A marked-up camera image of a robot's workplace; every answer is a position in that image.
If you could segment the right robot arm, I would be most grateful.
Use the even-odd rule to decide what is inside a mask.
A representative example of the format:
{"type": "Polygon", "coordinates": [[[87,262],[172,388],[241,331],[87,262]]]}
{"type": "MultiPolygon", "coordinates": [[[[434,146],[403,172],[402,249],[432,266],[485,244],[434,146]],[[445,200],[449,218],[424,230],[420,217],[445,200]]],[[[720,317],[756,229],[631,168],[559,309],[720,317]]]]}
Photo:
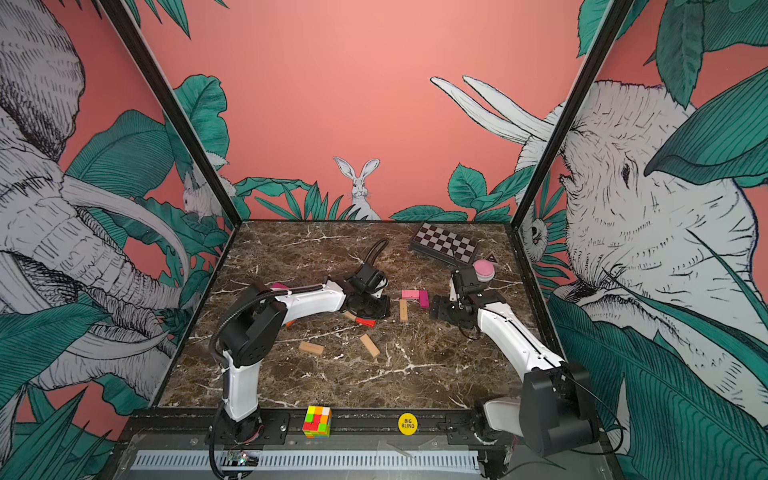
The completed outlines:
{"type": "Polygon", "coordinates": [[[513,435],[541,457],[598,441],[588,371],[543,344],[502,296],[486,288],[473,267],[452,271],[450,294],[433,297],[430,317],[489,337],[523,382],[518,399],[500,397],[483,404],[474,426],[478,439],[493,443],[513,435]]]}

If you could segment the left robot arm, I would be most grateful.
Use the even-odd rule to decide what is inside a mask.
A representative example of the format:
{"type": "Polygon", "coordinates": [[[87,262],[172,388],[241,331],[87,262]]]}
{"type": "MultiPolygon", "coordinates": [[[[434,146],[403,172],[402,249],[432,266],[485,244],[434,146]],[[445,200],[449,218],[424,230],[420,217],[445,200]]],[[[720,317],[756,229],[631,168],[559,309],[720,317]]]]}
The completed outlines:
{"type": "Polygon", "coordinates": [[[209,342],[209,352],[222,370],[221,412],[211,426],[211,441],[247,444],[262,436],[258,383],[262,360],[272,350],[281,328],[320,313],[348,311],[365,320],[389,314],[383,294],[386,278],[328,278],[322,284],[268,288],[255,283],[222,316],[209,342]]]}

